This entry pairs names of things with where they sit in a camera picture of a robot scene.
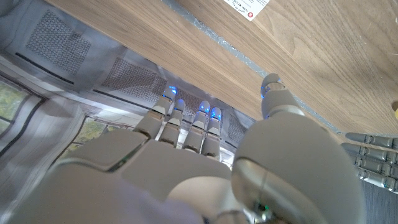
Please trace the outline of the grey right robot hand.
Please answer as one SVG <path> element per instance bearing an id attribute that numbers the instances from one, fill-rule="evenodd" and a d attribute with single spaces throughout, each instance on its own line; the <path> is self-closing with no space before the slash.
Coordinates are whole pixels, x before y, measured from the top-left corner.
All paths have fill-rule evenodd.
<path id="1" fill-rule="evenodd" d="M 173 86 L 133 130 L 61 158 L 9 223 L 365 223 L 358 171 L 305 116 L 278 75 L 261 85 L 262 120 L 220 161 L 218 109 L 202 104 L 181 148 Z"/>

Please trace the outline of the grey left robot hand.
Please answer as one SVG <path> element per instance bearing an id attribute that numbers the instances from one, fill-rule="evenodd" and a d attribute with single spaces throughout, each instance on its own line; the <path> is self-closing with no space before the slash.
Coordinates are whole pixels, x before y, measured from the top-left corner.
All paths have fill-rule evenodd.
<path id="1" fill-rule="evenodd" d="M 346 133 L 357 142 L 341 144 L 353 160 L 362 181 L 397 193 L 397 138 L 363 133 Z"/>

